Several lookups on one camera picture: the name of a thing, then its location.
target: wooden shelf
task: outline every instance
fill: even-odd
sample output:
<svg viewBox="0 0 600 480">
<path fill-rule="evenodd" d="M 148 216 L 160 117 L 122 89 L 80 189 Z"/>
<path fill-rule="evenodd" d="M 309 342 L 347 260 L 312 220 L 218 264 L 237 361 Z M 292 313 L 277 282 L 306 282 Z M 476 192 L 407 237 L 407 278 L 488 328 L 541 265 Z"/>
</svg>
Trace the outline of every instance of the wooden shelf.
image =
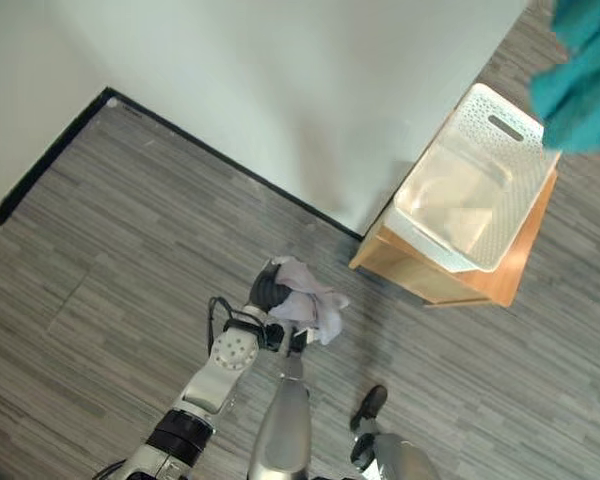
<svg viewBox="0 0 600 480">
<path fill-rule="evenodd" d="M 362 266 L 436 306 L 513 303 L 557 180 L 554 170 L 511 248 L 493 272 L 451 273 L 376 222 L 349 267 Z"/>
</svg>

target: teal cloth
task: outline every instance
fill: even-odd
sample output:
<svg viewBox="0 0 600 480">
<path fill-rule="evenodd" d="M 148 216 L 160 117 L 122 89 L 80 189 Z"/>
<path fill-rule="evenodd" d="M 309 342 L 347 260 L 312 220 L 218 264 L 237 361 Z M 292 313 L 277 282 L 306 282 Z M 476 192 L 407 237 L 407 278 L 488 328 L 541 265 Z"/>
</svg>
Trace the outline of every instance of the teal cloth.
<svg viewBox="0 0 600 480">
<path fill-rule="evenodd" d="M 559 1 L 552 28 L 570 59 L 531 82 L 531 102 L 545 124 L 543 144 L 600 150 L 600 0 Z"/>
</svg>

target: black baseboard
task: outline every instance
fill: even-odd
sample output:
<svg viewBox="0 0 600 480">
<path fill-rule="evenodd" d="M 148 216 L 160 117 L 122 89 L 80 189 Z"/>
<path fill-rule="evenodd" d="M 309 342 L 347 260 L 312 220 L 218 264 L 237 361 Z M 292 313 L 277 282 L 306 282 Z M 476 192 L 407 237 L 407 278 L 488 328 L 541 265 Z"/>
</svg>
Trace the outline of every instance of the black baseboard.
<svg viewBox="0 0 600 480">
<path fill-rule="evenodd" d="M 100 109 L 107 103 L 112 96 L 115 95 L 115 91 L 112 88 L 105 88 L 100 95 L 98 95 L 90 104 L 85 108 L 80 115 L 73 119 L 67 128 L 60 134 L 60 136 L 51 144 L 46 152 L 40 157 L 40 159 L 31 167 L 31 169 L 25 174 L 24 177 L 11 189 L 6 197 L 0 203 L 0 225 L 11 216 L 16 207 L 29 193 L 29 190 L 33 188 L 38 179 L 42 174 L 51 166 L 51 164 L 58 158 L 62 151 L 71 143 L 71 141 L 80 133 L 80 131 L 89 123 L 89 120 L 100 111 Z"/>
<path fill-rule="evenodd" d="M 188 141 L 194 143 L 195 145 L 197 145 L 198 147 L 206 150 L 207 152 L 209 152 L 210 154 L 212 154 L 219 160 L 225 162 L 228 165 L 231 165 L 233 168 L 239 170 L 240 172 L 244 173 L 245 175 L 248 175 L 249 177 L 253 178 L 257 182 L 265 185 L 266 187 L 270 188 L 277 194 L 283 196 L 287 200 L 292 201 L 296 205 L 302 207 L 307 212 L 320 218 L 321 220 L 324 220 L 325 222 L 327 222 L 328 224 L 337 228 L 341 232 L 346 233 L 347 235 L 355 238 L 356 240 L 362 240 L 362 235 L 360 235 L 359 233 L 354 232 L 350 228 L 345 227 L 340 222 L 336 221 L 335 219 L 331 218 L 328 215 L 325 215 L 321 211 L 317 210 L 315 207 L 312 207 L 308 203 L 303 202 L 299 198 L 291 195 L 289 192 L 283 190 L 282 188 L 278 187 L 277 185 L 274 185 L 273 183 L 269 182 L 267 179 L 263 178 L 262 176 L 258 175 L 255 172 L 249 170 L 248 168 L 239 164 L 232 158 L 227 157 L 222 152 L 219 152 L 215 148 L 207 145 L 199 138 L 196 138 L 194 135 L 191 135 L 190 133 L 182 130 L 180 127 L 178 127 L 177 125 L 174 125 L 169 120 L 161 117 L 157 113 L 142 106 L 141 104 L 139 104 L 138 102 L 127 97 L 123 93 L 120 93 L 120 92 L 114 90 L 113 88 L 109 88 L 109 87 L 105 88 L 102 91 L 102 93 L 100 95 L 98 95 L 98 97 L 96 97 L 96 99 L 93 100 L 93 102 L 91 102 L 91 104 L 82 113 L 80 113 L 80 115 L 78 115 L 75 118 L 75 120 L 73 120 L 73 122 L 71 122 L 71 124 L 58 137 L 58 139 L 55 142 L 53 142 L 53 145 L 51 145 L 49 147 L 49 149 L 44 153 L 44 155 L 40 158 L 40 160 L 38 160 L 36 162 L 36 164 L 31 168 L 31 170 L 29 170 L 27 172 L 27 174 L 22 178 L 22 180 L 20 180 L 20 182 L 18 182 L 18 184 L 5 197 L 5 199 L 0 204 L 0 225 L 4 224 L 4 222 L 9 218 L 9 216 L 13 213 L 13 211 L 18 206 L 18 204 L 25 197 L 27 192 L 29 192 L 29 190 L 31 190 L 31 188 L 36 183 L 36 181 L 42 176 L 42 174 L 45 172 L 45 170 L 47 170 L 47 168 L 49 168 L 51 166 L 51 164 L 54 162 L 54 160 L 56 158 L 58 158 L 58 156 L 60 155 L 60 153 L 62 153 L 62 151 L 65 149 L 65 147 L 67 145 L 69 145 L 69 143 L 71 143 L 71 141 L 76 137 L 76 135 L 78 135 L 78 133 L 80 133 L 80 130 L 82 130 L 82 128 L 89 122 L 89 120 L 91 120 L 91 118 L 96 113 L 98 113 L 98 111 L 112 97 L 116 97 L 118 100 L 124 102 L 128 106 L 130 106 L 133 109 L 137 110 L 138 112 L 142 113 L 143 115 L 150 117 L 151 119 L 164 125 L 165 127 L 169 128 L 170 130 L 173 130 L 174 132 L 176 132 L 178 135 L 182 136 L 186 140 L 188 140 Z"/>
</svg>

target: white plastic basket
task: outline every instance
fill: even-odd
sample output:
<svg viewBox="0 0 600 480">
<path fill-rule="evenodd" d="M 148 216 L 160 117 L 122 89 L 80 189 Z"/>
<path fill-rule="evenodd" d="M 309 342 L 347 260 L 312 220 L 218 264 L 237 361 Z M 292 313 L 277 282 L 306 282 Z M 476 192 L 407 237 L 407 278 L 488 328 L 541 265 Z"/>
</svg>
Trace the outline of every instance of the white plastic basket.
<svg viewBox="0 0 600 480">
<path fill-rule="evenodd" d="M 409 173 L 382 221 L 451 272 L 495 270 L 560 152 L 543 128 L 476 84 Z"/>
</svg>

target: white wall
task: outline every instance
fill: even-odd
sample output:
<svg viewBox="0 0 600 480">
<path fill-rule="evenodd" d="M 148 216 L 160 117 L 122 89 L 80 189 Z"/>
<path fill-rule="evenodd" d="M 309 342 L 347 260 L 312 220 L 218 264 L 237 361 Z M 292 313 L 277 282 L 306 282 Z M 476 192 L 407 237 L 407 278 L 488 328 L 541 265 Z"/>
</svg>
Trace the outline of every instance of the white wall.
<svg viewBox="0 0 600 480">
<path fill-rule="evenodd" d="M 358 232 L 525 0 L 52 0 L 112 86 Z"/>
<path fill-rule="evenodd" d="M 0 202 L 105 81 L 31 0 L 0 0 Z"/>
<path fill-rule="evenodd" d="M 104 78 L 362 233 L 525 3 L 0 0 L 0 199 Z"/>
</svg>

